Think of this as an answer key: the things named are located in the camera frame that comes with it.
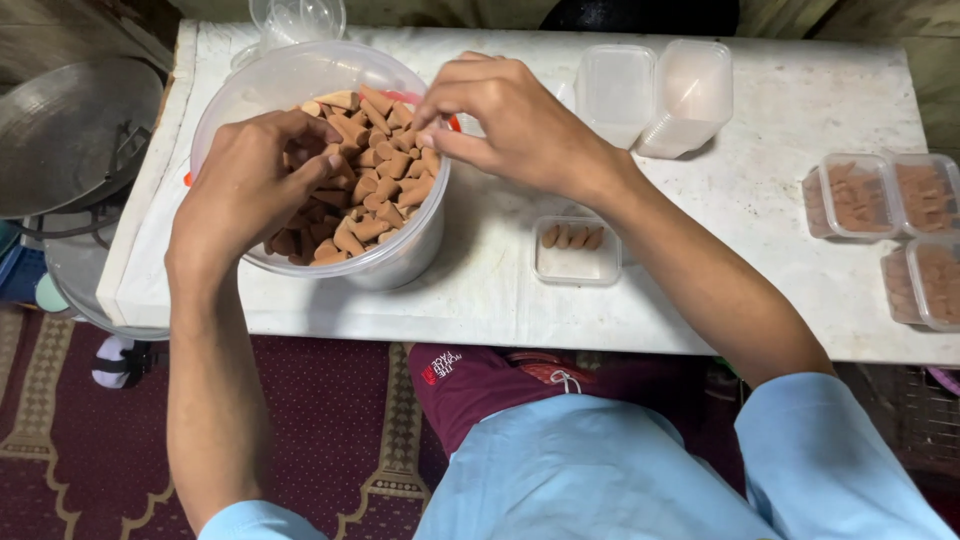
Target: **person's right hand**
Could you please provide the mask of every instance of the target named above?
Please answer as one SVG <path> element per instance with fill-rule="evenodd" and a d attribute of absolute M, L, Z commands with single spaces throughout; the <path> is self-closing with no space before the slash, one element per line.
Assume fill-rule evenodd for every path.
<path fill-rule="evenodd" d="M 438 115 L 465 112 L 486 138 L 439 129 Z M 625 150 L 600 138 L 521 61 L 466 52 L 447 62 L 423 96 L 414 129 L 427 146 L 480 170 L 595 208 L 636 172 Z"/>

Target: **shirt sleeve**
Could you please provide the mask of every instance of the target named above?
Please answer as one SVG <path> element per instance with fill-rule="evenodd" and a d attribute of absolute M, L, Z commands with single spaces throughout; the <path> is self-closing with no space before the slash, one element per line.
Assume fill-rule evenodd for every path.
<path fill-rule="evenodd" d="M 300 515 L 266 501 L 234 503 L 206 522 L 198 540 L 327 540 Z"/>
<path fill-rule="evenodd" d="M 784 538 L 956 540 L 836 377 L 770 380 L 735 427 L 748 499 Z"/>

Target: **metal lid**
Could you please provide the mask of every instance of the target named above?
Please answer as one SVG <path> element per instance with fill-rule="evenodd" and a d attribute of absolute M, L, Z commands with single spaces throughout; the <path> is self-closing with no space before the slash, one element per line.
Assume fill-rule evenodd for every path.
<path fill-rule="evenodd" d="M 44 218 L 44 230 L 65 231 L 88 225 L 88 212 L 53 214 Z M 113 241 L 116 225 L 100 230 L 100 236 L 109 244 Z M 108 251 L 97 243 L 92 234 L 43 241 L 47 272 L 63 295 L 63 299 L 90 323 L 121 337 L 141 341 L 162 341 L 170 338 L 169 329 L 148 329 L 115 326 L 97 300 L 97 285 L 107 263 Z"/>
<path fill-rule="evenodd" d="M 162 94 L 155 71 L 133 59 L 74 63 L 11 90 L 0 99 L 0 218 L 81 203 L 124 138 L 153 130 Z"/>

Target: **light blue shirt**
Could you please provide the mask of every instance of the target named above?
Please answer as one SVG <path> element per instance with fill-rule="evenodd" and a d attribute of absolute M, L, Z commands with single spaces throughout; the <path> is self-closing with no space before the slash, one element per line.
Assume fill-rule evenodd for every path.
<path fill-rule="evenodd" d="M 736 432 L 748 500 L 637 405 L 576 394 L 470 430 L 417 540 L 953 539 L 840 380 L 762 384 Z M 263 501 L 225 508 L 200 540 L 323 539 Z"/>

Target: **person's left hand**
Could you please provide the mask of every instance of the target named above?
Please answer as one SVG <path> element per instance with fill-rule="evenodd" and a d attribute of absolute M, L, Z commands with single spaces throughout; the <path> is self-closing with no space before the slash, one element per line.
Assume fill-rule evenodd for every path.
<path fill-rule="evenodd" d="M 168 275 L 227 272 L 341 165 L 339 155 L 320 153 L 342 140 L 326 120 L 301 110 L 267 112 L 218 129 L 174 217 Z M 288 173 L 284 151 L 306 163 Z"/>

